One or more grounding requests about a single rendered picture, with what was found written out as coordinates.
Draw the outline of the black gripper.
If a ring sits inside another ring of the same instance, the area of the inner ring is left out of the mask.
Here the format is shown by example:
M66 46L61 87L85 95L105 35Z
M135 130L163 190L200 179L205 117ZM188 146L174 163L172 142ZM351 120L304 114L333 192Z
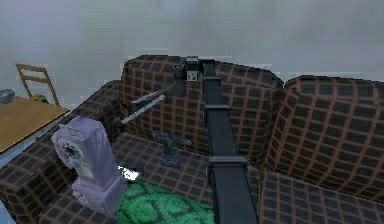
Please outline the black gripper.
M134 110L132 114L124 119L116 118L114 126L123 128L126 124L141 114L145 113L160 103L169 93L171 96L184 97L186 95L186 70L184 65L175 65L173 73L173 84L140 96L130 103L123 103L122 107L127 110Z

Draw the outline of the small white flat object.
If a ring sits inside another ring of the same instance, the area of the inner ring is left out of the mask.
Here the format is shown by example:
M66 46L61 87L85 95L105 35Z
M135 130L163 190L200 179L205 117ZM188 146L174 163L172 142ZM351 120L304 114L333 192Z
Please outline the small white flat object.
M137 172L133 169L128 169L128 168L123 167L123 166L119 166L118 170L123 174L124 178L130 182L135 182L140 176L139 172Z

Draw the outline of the purple mantel clock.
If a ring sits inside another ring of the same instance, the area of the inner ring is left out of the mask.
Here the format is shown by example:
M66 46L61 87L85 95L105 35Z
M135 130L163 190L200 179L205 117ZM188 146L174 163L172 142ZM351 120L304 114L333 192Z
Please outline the purple mantel clock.
M73 195L83 206L114 216L127 183L118 170L103 124L77 116L59 125L51 140L64 165L76 170Z

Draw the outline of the green patterned cushion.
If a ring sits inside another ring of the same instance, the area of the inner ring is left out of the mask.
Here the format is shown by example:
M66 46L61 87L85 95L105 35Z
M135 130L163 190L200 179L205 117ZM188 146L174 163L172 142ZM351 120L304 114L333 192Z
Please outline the green patterned cushion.
M116 216L118 224L215 224L210 206L145 182L128 187Z

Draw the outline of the small yellow object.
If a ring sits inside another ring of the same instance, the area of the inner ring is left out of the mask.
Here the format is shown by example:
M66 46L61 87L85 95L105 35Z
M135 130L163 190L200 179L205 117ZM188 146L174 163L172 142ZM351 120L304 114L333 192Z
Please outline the small yellow object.
M46 103L46 104L49 104L49 101L48 99L46 98L46 96L44 95L40 95L40 94L35 94L31 97L32 100L36 101L36 102L41 102L41 103Z

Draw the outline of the wooden chair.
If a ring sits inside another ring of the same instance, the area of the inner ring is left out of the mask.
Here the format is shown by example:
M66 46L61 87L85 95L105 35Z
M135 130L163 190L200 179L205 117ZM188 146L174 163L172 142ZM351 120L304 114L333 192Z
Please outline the wooden chair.
M17 72L19 74L20 80L24 86L24 89L26 90L28 97L31 99L31 97L35 94L32 94L29 86L27 84L28 81L33 81L37 83L44 83L49 87L49 90L51 92L52 98L54 100L54 104L56 106L59 106L59 101L56 95L56 92L53 88L51 79L47 73L47 70L45 67L41 66L34 66L34 65L27 65L27 64L20 64L16 63L15 64ZM37 77L37 76L32 76L32 75L26 75L24 71L30 71L30 72L36 72L36 73L42 73L43 77Z

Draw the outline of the wooden table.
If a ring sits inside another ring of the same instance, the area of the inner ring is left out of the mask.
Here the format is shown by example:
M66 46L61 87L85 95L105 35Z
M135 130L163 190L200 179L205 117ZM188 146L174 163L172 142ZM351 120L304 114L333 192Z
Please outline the wooden table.
M0 169L54 127L68 109L16 96L0 105Z

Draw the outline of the grey bowl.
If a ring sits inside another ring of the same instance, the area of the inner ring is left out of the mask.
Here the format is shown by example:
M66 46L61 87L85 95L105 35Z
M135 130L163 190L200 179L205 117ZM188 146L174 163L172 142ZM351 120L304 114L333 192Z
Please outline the grey bowl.
M0 90L0 105L10 104L14 101L15 91L12 89Z

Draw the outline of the dark checked sofa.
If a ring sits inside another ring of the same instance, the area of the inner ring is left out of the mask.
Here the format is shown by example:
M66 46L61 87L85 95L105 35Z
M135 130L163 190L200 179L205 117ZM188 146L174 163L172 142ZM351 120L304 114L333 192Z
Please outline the dark checked sofa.
M384 83L300 76L216 64L261 224L384 224ZM174 145L179 168L160 163L167 132L192 141ZM209 203L208 139L203 97L163 101L124 129L109 128L112 150L143 181ZM0 200L16 224L116 224L71 195L75 172L43 136L0 169Z

